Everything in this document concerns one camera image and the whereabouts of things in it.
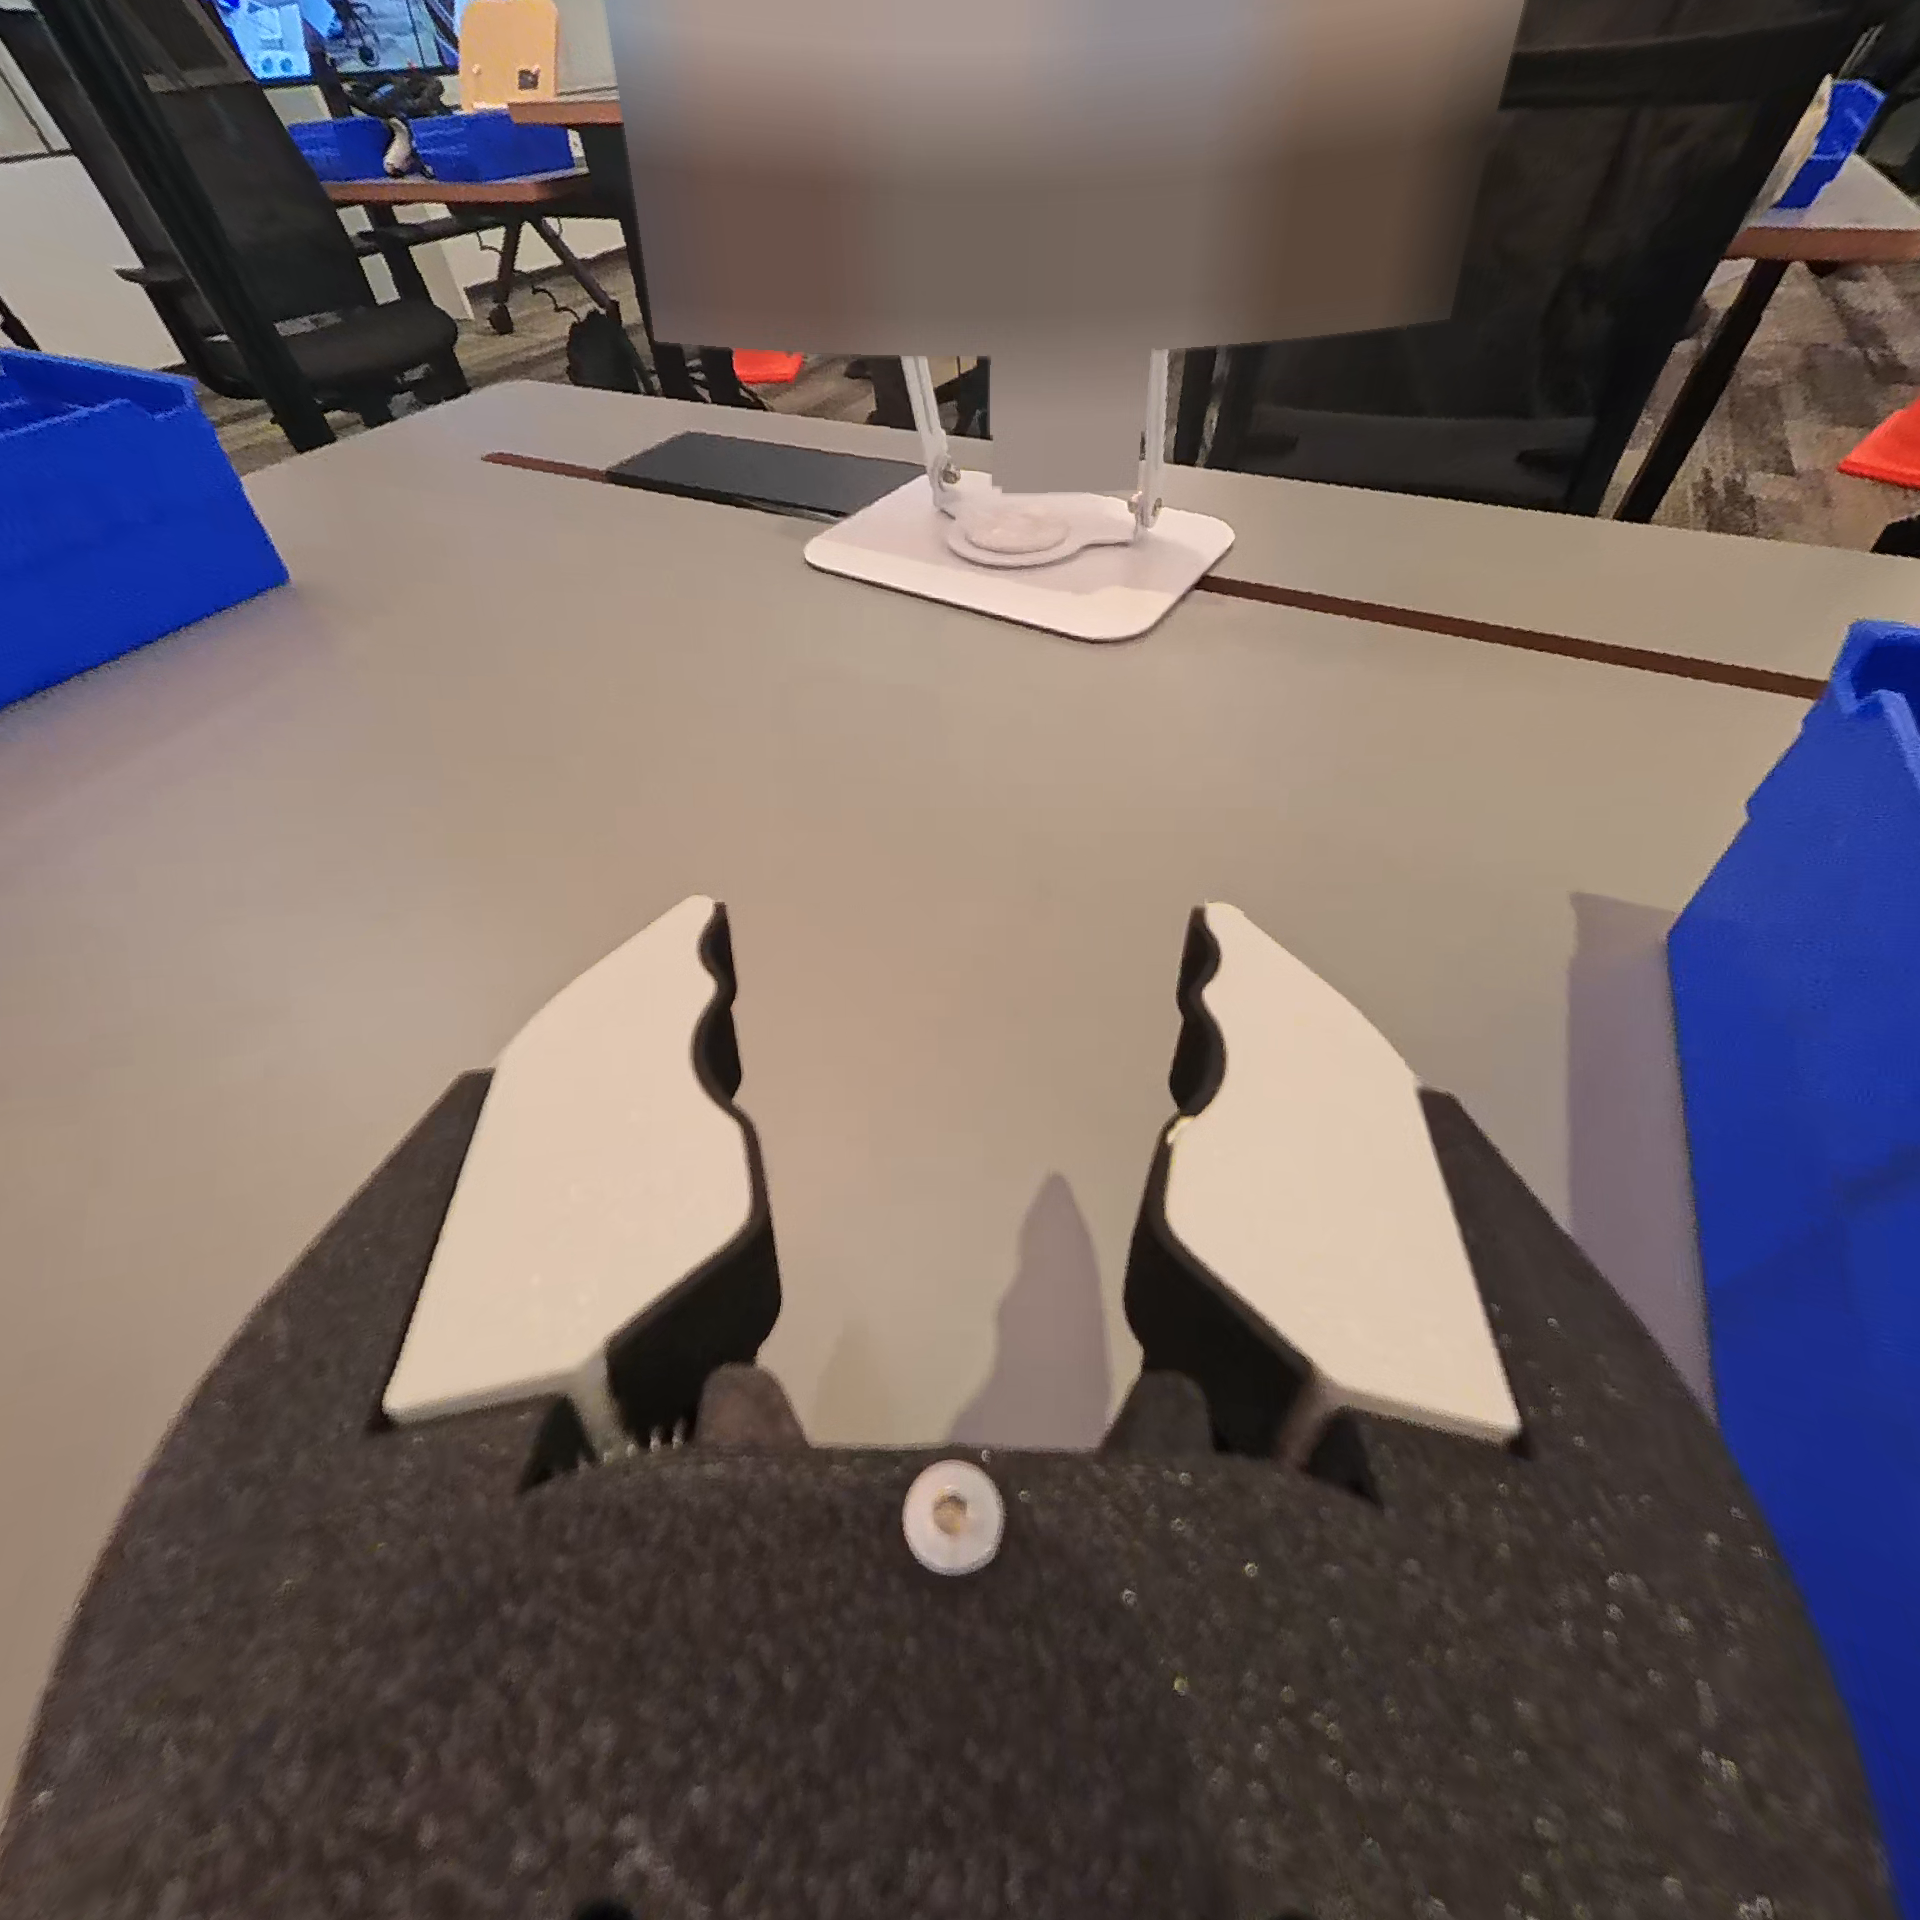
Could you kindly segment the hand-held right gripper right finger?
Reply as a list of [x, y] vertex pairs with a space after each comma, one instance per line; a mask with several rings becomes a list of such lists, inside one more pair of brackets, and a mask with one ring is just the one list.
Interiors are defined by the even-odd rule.
[[1359, 1422], [1514, 1447], [1423, 1078], [1231, 902], [1192, 907], [1176, 1007], [1122, 1295], [1142, 1383], [1227, 1457], [1309, 1463]]

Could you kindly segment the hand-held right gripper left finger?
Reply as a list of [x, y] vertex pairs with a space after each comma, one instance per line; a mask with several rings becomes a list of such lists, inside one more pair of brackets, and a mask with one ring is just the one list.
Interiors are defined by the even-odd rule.
[[694, 1447], [780, 1316], [735, 995], [728, 912], [688, 897], [497, 1051], [387, 1425], [558, 1399], [595, 1457]]

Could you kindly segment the blue divided plastic bin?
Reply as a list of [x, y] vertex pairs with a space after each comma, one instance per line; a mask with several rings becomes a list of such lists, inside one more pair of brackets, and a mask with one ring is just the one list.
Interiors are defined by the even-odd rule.
[[1669, 928], [1720, 1427], [1916, 1913], [1916, 628], [1850, 626]]

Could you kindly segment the blue plastic parts bin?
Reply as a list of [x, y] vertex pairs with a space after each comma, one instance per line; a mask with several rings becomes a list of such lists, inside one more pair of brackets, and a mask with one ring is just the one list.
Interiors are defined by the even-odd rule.
[[286, 584], [192, 380], [4, 350], [4, 708]]

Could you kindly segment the black rectangular table panel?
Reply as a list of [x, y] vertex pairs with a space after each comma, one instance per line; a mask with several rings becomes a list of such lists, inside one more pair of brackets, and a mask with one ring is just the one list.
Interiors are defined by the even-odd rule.
[[683, 430], [603, 469], [603, 480], [768, 517], [839, 523], [925, 483], [916, 461]]

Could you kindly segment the dark backpack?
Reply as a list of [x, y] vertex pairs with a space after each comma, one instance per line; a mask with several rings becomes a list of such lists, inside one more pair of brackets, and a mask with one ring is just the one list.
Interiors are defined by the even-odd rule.
[[566, 380], [574, 387], [652, 395], [649, 365], [618, 308], [588, 308], [566, 334]]

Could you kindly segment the black office chair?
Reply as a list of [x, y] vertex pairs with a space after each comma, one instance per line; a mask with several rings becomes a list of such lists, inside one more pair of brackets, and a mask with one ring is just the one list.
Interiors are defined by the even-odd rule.
[[203, 197], [249, 320], [277, 332], [313, 402], [380, 424], [467, 395], [457, 321], [425, 294], [378, 298], [339, 208], [214, 2], [106, 13]]

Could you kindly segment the large black panel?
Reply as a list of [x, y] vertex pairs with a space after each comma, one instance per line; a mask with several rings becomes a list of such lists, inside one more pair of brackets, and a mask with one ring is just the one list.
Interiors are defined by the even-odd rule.
[[1192, 350], [1174, 457], [1596, 517], [1865, 2], [1525, 2], [1451, 320]]

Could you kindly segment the wooden desk with black legs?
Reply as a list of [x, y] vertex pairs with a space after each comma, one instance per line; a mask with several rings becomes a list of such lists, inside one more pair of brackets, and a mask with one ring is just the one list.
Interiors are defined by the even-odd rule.
[[536, 178], [505, 178], [492, 185], [457, 185], [434, 178], [416, 152], [409, 152], [404, 174], [378, 181], [323, 181], [325, 197], [338, 208], [359, 208], [369, 227], [356, 237], [356, 246], [388, 264], [399, 291], [421, 291], [425, 282], [416, 272], [416, 252], [429, 246], [497, 234], [492, 250], [492, 275], [467, 280], [466, 289], [482, 299], [476, 305], [485, 328], [507, 336], [518, 332], [512, 298], [525, 282], [522, 243], [532, 237], [566, 280], [570, 280], [588, 308], [619, 308], [619, 299], [594, 272], [588, 261], [567, 246], [563, 221], [612, 221], [612, 197], [598, 188], [578, 135], [570, 149], [578, 170]]
[[1807, 205], [1752, 215], [1723, 257], [1742, 264], [1744, 275], [1725, 311], [1711, 324], [1630, 487], [1619, 498], [1619, 523], [1650, 523], [1656, 517], [1715, 420], [1788, 268], [1843, 270], [1914, 261], [1916, 202], [1857, 154], [1841, 161], [1837, 176]]

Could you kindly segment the small wooden tablet board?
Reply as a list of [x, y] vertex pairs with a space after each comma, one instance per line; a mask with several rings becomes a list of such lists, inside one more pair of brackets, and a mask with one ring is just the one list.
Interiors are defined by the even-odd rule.
[[555, 2], [462, 2], [462, 112], [496, 112], [558, 97], [563, 14]]

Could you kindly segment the black metal post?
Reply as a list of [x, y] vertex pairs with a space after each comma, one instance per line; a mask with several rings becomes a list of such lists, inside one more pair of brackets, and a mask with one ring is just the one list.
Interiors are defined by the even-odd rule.
[[249, 280], [230, 252], [218, 211], [183, 152], [180, 135], [167, 124], [165, 108], [155, 107], [129, 35], [100, 2], [37, 2], [37, 13], [61, 47], [61, 60], [74, 70], [108, 130], [144, 201], [167, 231], [170, 252], [183, 272], [195, 282], [203, 305], [222, 321], [222, 334], [244, 357], [281, 430], [295, 450], [331, 443], [325, 410], [277, 334], [277, 324], [259, 308], [259, 299], [252, 299]]

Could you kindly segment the large wall display screen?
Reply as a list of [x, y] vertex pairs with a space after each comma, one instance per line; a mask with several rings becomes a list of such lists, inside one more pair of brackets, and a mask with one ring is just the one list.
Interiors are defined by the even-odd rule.
[[260, 84], [450, 75], [466, 2], [214, 2]]

